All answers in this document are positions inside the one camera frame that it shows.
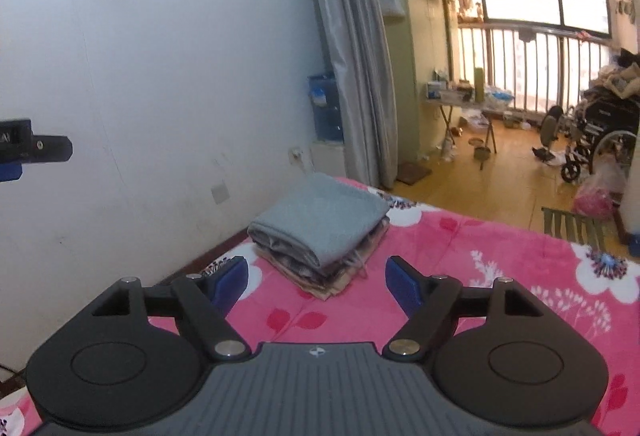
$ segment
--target metal railing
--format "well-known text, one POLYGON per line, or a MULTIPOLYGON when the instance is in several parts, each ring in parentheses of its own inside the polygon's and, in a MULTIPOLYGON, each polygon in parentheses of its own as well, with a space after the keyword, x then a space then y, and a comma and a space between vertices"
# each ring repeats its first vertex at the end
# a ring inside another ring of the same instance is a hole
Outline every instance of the metal railing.
POLYGON ((484 68, 487 84, 513 92, 517 110, 546 113, 557 104, 566 111, 610 62, 610 48, 598 38, 503 24, 458 26, 460 77, 473 83, 474 69, 484 68), (520 39, 525 33, 529 42, 520 39))

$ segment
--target wheelchair wheel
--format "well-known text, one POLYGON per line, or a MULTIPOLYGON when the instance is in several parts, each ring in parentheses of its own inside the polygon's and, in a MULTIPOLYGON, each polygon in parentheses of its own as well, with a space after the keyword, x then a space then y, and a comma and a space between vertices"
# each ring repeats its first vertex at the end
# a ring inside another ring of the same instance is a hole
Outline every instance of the wheelchair wheel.
POLYGON ((560 169, 560 175, 562 176, 562 179, 567 183, 573 183, 580 177, 581 171, 582 168, 580 167, 579 163, 570 161, 562 165, 562 168, 560 169))
POLYGON ((593 142, 589 158, 589 172, 593 174, 594 164, 597 165, 600 156, 612 154, 625 177, 629 178, 635 150, 636 134, 634 132, 627 129, 607 129, 593 142))

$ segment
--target metal screw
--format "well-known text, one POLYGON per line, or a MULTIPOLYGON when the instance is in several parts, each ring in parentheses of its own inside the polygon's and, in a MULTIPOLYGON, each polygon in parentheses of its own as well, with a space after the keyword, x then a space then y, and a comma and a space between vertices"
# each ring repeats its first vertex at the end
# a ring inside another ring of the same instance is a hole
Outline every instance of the metal screw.
POLYGON ((415 340, 398 339, 393 340, 389 344, 389 350, 396 355, 415 355, 415 353, 420 351, 420 344, 415 340))
POLYGON ((246 347, 240 340, 223 340, 214 347, 216 353, 222 356, 238 356, 244 353, 246 347))

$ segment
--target pink bedsheet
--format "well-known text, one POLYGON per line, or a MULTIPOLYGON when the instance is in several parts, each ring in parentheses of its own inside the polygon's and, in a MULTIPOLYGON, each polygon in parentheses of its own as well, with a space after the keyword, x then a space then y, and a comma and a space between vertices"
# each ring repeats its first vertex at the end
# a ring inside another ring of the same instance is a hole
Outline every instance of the pink bedsheet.
MULTIPOLYGON (((367 278, 354 280, 346 292, 326 302, 301 291, 258 258, 250 241, 223 256, 244 256, 249 263, 249 286, 228 320, 252 348, 263 341, 366 340, 382 348, 406 321, 385 287, 389 256, 403 257, 425 275, 451 275, 466 286, 488 287, 494 278, 508 275, 540 297, 605 357, 609 388, 593 423, 607 436, 640 434, 640 265, 628 263, 625 275, 611 280, 596 275, 586 247, 388 199, 394 204, 389 212, 391 226, 367 263, 367 278)), ((152 323, 175 329, 166 319, 152 319, 152 323)), ((459 330, 479 323, 482 320, 463 320, 459 330)), ((11 436, 28 434, 39 422, 27 394, 0 410, 3 415, 13 419, 8 423, 11 436)))

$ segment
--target gray curtain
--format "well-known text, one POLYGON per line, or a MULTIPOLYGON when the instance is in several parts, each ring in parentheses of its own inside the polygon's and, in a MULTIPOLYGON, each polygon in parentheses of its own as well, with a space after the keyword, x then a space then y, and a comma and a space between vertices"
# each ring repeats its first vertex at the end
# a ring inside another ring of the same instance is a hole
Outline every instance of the gray curtain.
POLYGON ((318 0, 340 94, 347 176, 391 188, 396 100, 378 0, 318 0))

